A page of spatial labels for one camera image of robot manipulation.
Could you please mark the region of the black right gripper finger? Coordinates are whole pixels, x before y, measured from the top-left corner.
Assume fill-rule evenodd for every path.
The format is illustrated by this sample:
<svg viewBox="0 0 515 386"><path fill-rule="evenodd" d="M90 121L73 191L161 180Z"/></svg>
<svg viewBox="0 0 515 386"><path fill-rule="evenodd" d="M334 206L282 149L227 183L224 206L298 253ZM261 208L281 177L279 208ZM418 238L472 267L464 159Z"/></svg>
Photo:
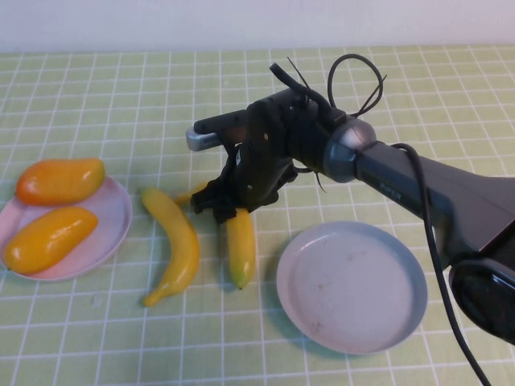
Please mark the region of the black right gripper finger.
<svg viewBox="0 0 515 386"><path fill-rule="evenodd" d="M195 193L192 193L191 205L195 212L206 209L231 210L233 205L226 189L226 184L221 177L206 183Z"/></svg>
<svg viewBox="0 0 515 386"><path fill-rule="evenodd" d="M235 218L240 209L249 211L249 207L239 201L218 200L214 204L214 219L218 224L223 224Z"/></svg>

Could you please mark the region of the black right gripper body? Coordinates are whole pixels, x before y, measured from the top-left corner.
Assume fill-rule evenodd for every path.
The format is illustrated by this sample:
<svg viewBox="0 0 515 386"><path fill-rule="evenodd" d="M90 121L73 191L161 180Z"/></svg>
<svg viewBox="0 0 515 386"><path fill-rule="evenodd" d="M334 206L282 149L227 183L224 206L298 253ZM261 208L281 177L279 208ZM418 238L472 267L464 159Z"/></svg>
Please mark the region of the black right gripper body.
<svg viewBox="0 0 515 386"><path fill-rule="evenodd" d="M219 201L226 208L253 211L272 204L295 178L286 134L296 107L296 100L259 100L222 116L219 136L229 158L219 177Z"/></svg>

